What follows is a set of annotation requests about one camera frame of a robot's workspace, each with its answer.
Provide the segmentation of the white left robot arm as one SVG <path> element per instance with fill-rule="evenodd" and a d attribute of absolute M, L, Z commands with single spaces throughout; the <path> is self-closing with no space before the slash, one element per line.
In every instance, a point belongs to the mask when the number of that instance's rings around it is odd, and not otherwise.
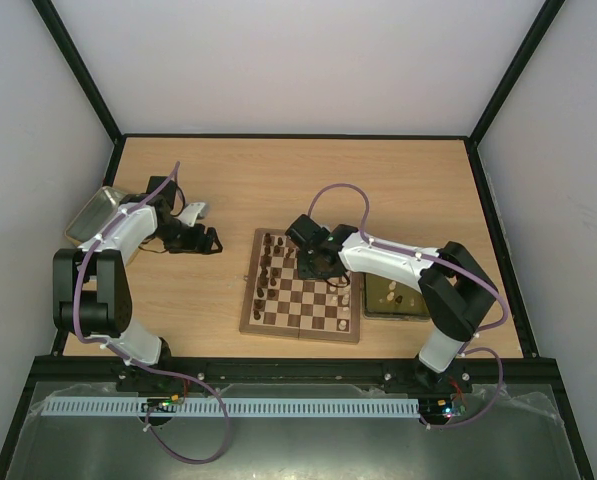
<path fill-rule="evenodd" d="M 147 190 L 127 194 L 110 207 L 90 201 L 78 246 L 53 257 L 53 320 L 84 344 L 107 348 L 126 363 L 158 364 L 167 342 L 133 315 L 126 266 L 137 251 L 158 239 L 168 254 L 222 252 L 217 231 L 206 227 L 204 202 L 187 202 L 177 175 L 153 176 Z"/>

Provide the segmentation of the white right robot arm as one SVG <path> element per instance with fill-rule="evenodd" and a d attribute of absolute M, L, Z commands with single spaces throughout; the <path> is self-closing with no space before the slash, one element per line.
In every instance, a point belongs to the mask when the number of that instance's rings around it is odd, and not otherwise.
<path fill-rule="evenodd" d="M 414 379 L 425 391 L 436 391 L 448 381 L 448 368 L 495 302 L 508 313 L 493 281 L 459 243 L 442 248 L 408 246 L 351 225 L 328 230 L 306 214 L 288 227 L 286 235 L 297 247 L 299 272 L 310 279 L 372 274 L 422 296 L 433 330 L 415 358 Z"/>

